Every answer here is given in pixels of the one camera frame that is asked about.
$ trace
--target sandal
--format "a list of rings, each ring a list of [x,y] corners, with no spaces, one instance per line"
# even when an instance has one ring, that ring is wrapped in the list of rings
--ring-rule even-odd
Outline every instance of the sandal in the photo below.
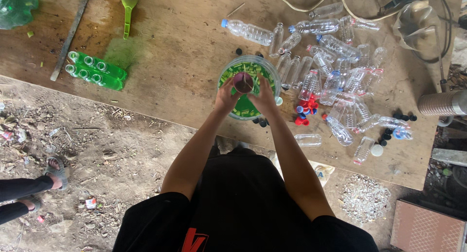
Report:
[[[18,198],[16,200],[28,200],[28,201],[31,201],[32,203],[34,203],[34,205],[36,207],[34,207],[33,210],[29,210],[29,212],[32,212],[32,213],[37,212],[39,210],[39,208],[41,208],[41,201],[39,199],[35,198],[32,195],[23,196],[23,197],[20,197],[20,198]]]
[[[56,160],[58,163],[58,166],[60,167],[59,170],[53,168],[52,166],[49,165],[50,160]],[[56,158],[56,157],[49,157],[47,158],[47,167],[45,168],[44,175],[47,173],[51,173],[55,175],[56,177],[60,178],[62,180],[62,186],[58,188],[58,190],[65,190],[68,187],[68,179],[66,178],[65,174],[65,167],[63,165],[62,160]]]

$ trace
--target hand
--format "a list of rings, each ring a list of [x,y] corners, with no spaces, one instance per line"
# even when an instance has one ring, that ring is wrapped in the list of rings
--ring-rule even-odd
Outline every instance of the hand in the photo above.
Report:
[[[234,86],[233,80],[233,77],[228,78],[217,91],[214,110],[220,112],[223,116],[227,116],[229,112],[232,112],[238,99],[242,96],[239,92],[232,95],[231,90]]]
[[[266,118],[269,118],[278,114],[279,111],[269,82],[266,81],[261,74],[258,74],[258,78],[260,80],[259,96],[256,97],[253,94],[248,94],[247,97],[260,113],[262,113]]]

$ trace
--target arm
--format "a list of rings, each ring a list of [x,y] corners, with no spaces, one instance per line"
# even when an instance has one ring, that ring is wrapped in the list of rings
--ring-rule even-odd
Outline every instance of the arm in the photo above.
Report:
[[[219,88],[214,110],[173,161],[162,182],[161,194],[178,192],[191,200],[216,138],[216,132],[242,96],[238,92],[231,94],[233,86],[232,78],[229,78]]]
[[[248,98],[269,121],[287,192],[309,219],[334,217],[315,171],[279,113],[271,87],[259,77],[259,96],[248,94]]]

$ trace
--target black pants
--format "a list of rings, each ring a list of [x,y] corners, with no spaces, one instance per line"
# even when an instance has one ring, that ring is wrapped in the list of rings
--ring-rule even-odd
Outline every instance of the black pants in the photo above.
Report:
[[[227,154],[244,154],[244,155],[255,155],[256,153],[248,148],[243,147],[236,147],[232,151],[228,152]],[[220,150],[217,146],[213,146],[211,151],[209,152],[208,158],[220,155]]]
[[[0,180],[0,201],[8,201],[49,190],[53,185],[52,179],[45,175],[36,179],[17,178]],[[0,225],[21,217],[28,212],[27,206],[21,202],[0,206]]]

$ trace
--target black t-shirt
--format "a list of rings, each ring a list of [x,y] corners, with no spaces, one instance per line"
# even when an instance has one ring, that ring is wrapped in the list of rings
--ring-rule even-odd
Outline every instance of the black t-shirt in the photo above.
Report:
[[[191,201],[170,192],[130,207],[114,252],[377,252],[364,230],[331,216],[311,221],[261,155],[210,158]]]

